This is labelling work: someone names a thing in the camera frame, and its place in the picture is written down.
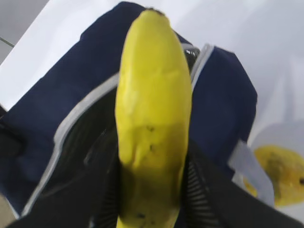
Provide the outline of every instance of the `banana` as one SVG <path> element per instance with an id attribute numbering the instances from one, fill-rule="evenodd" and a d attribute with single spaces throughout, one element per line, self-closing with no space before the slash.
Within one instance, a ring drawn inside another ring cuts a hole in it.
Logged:
<path id="1" fill-rule="evenodd" d="M 172 228 L 180 209 L 191 81 L 169 20 L 147 9 L 123 47 L 115 117 L 121 162 L 118 228 Z"/>

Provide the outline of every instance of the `banana tip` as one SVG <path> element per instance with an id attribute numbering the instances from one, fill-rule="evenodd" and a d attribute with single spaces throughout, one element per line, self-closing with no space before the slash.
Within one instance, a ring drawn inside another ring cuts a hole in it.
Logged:
<path id="1" fill-rule="evenodd" d="M 165 14 L 157 9 L 154 9 L 153 7 L 150 7 L 150 8 L 146 8 L 146 10 L 150 10 L 150 11 L 154 11 L 154 12 L 157 12 L 159 15 L 161 16 L 165 16 Z"/>

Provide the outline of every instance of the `blue fabric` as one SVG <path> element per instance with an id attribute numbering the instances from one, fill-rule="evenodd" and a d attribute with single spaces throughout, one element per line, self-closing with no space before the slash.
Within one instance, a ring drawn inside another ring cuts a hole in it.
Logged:
<path id="1" fill-rule="evenodd" d="M 227 161 L 248 140 L 257 93 L 235 54 L 215 47 L 193 91 L 190 138 L 232 178 Z"/>
<path id="2" fill-rule="evenodd" d="M 0 192 L 18 213 L 48 164 L 59 124 L 88 93 L 119 71 L 127 31 L 143 10 L 122 2 L 101 16 L 0 120 L 28 143 L 22 156 L 0 160 Z"/>

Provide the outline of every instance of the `banana peel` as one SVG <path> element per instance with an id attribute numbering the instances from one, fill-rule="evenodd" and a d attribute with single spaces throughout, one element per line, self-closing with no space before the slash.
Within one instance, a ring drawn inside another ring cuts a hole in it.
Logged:
<path id="1" fill-rule="evenodd" d="M 191 81 L 166 16 L 143 11 L 124 44 L 115 103 L 121 163 L 118 228 L 172 228 L 180 210 Z"/>

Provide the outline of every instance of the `white background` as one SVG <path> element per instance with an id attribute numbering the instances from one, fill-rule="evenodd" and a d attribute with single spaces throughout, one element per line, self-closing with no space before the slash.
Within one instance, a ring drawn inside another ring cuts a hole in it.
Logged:
<path id="1" fill-rule="evenodd" d="M 0 104 L 10 109 L 118 0 L 50 0 L 0 66 Z M 303 0 L 138 0 L 167 14 L 199 48 L 238 56 L 258 92 L 252 148 L 274 143 L 304 155 Z M 304 204 L 282 209 L 304 221 Z"/>

